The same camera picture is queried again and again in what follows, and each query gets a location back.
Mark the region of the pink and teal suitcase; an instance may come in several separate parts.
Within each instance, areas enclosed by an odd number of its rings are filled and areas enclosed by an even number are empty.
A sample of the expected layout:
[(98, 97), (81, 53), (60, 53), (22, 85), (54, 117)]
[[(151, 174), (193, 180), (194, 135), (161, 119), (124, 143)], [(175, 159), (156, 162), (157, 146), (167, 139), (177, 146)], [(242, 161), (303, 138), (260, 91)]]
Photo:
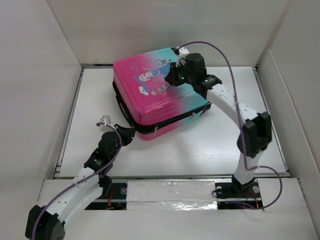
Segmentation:
[(192, 86), (165, 81), (178, 56), (171, 48), (121, 58), (113, 64), (115, 97), (138, 137), (149, 141), (197, 120), (211, 103)]

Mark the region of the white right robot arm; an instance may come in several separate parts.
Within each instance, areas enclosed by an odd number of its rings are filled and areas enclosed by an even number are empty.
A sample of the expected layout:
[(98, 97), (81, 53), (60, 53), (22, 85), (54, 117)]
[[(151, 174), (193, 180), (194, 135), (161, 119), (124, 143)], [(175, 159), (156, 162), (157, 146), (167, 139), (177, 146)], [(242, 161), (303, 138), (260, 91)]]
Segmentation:
[(259, 160), (272, 141), (270, 114), (259, 113), (238, 101), (235, 92), (229, 91), (218, 77), (207, 73), (205, 60), (199, 53), (181, 55), (176, 62), (170, 63), (165, 81), (174, 87), (191, 85), (197, 94), (237, 124), (240, 134), (236, 144), (240, 156), (232, 175), (232, 187), (237, 192), (248, 189), (254, 182)]

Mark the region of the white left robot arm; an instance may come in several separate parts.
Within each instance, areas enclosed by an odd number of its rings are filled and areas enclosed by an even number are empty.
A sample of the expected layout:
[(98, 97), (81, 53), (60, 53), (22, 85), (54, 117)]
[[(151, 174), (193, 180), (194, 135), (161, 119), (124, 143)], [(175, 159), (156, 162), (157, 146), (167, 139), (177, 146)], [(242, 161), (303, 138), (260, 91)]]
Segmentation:
[(35, 205), (28, 213), (25, 237), (29, 240), (62, 240), (71, 223), (85, 208), (101, 196), (112, 194), (108, 172), (122, 147), (134, 139), (134, 128), (106, 124), (105, 132), (70, 185), (43, 206)]

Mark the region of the metal base rail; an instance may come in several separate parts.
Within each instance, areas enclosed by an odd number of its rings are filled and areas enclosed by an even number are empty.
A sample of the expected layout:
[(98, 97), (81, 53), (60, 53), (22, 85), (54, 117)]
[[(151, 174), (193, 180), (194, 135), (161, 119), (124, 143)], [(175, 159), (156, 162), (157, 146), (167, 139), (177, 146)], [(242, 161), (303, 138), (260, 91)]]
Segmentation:
[(224, 179), (115, 179), (112, 196), (92, 201), (88, 210), (214, 211), (238, 209), (233, 202), (254, 208), (263, 202), (258, 186), (237, 199), (216, 198), (215, 188)]

